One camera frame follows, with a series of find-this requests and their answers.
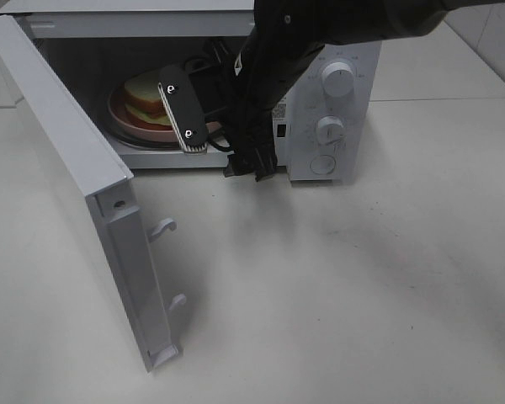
microwave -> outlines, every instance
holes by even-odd
[[[206,39],[239,51],[253,0],[12,0],[0,9],[0,71],[56,197],[91,255],[104,256],[148,371],[176,356],[131,169],[225,167],[227,154],[145,143],[109,117],[109,95],[140,73],[202,54]],[[380,43],[329,45],[273,111],[279,165],[290,181],[352,178]],[[245,177],[244,181],[253,180]]]

white table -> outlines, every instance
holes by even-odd
[[[189,295],[152,375],[0,110],[0,402],[505,402],[505,100],[374,103],[351,187],[135,187]]]

pink plate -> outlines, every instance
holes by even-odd
[[[119,86],[110,94],[107,106],[114,122],[128,135],[145,141],[158,141],[161,143],[178,142],[173,130],[144,129],[131,124],[125,112],[124,90],[122,86]],[[207,126],[210,133],[221,127],[218,122],[210,122]]]

black robotic arm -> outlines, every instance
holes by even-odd
[[[209,66],[194,72],[164,68],[163,101],[185,151],[200,151],[209,140],[205,122],[218,120],[233,150],[225,175],[255,173],[259,181],[277,167],[271,111],[325,44],[427,35],[449,11],[491,3],[505,2],[256,0],[256,25],[241,52],[233,55],[222,40],[211,40]]]

power knob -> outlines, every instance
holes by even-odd
[[[337,143],[344,138],[344,123],[336,116],[326,116],[316,124],[316,138],[321,146]]]
[[[322,72],[322,85],[327,95],[334,98],[344,97],[354,88],[354,68],[345,61],[335,61]]]

